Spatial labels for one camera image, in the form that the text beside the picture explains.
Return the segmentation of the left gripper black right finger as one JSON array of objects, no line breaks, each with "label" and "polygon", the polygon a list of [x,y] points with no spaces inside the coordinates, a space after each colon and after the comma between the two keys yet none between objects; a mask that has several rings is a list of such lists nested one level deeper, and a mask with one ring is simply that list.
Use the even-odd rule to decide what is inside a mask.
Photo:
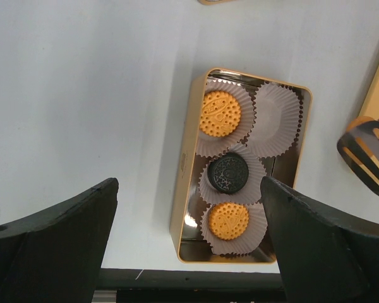
[{"label": "left gripper black right finger", "polygon": [[260,189],[289,302],[379,302],[378,223],[273,177],[264,177]]}]

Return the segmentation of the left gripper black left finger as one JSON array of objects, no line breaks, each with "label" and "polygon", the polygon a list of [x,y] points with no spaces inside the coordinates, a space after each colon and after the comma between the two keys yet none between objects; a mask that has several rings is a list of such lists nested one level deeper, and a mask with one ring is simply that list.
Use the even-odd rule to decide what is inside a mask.
[{"label": "left gripper black left finger", "polygon": [[0,225],[0,302],[91,302],[117,208],[108,178]]}]

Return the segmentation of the orange cookie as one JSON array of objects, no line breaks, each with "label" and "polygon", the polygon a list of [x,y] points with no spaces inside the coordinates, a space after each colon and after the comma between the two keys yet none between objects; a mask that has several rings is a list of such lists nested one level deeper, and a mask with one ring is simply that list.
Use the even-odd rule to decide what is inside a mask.
[{"label": "orange cookie", "polygon": [[216,138],[228,136],[238,127],[241,114],[233,95],[225,91],[209,92],[203,98],[200,130]]},{"label": "orange cookie", "polygon": [[247,207],[225,202],[214,206],[209,212],[208,226],[219,239],[231,241],[245,232],[249,219]]}]

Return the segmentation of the metal tongs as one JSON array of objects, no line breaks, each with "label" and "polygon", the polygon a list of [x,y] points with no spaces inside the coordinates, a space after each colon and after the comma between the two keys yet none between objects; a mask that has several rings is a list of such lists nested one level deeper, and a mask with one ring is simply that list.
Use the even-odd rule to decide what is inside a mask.
[{"label": "metal tongs", "polygon": [[354,174],[379,196],[379,119],[360,116],[337,142],[337,150]]}]

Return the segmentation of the black cookie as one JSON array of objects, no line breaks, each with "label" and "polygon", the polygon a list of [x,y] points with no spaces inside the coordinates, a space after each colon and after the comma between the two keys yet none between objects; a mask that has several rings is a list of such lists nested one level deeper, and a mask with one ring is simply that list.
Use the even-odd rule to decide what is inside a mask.
[{"label": "black cookie", "polygon": [[246,185],[249,168],[243,157],[229,152],[209,164],[207,176],[218,192],[234,194]]}]

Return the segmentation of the silver tin lid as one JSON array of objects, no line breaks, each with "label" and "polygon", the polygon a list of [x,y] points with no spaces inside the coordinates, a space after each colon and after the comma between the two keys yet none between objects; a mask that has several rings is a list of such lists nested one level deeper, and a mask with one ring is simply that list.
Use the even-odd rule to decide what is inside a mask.
[{"label": "silver tin lid", "polygon": [[216,4],[228,3],[234,0],[198,0],[202,5],[211,6]]}]

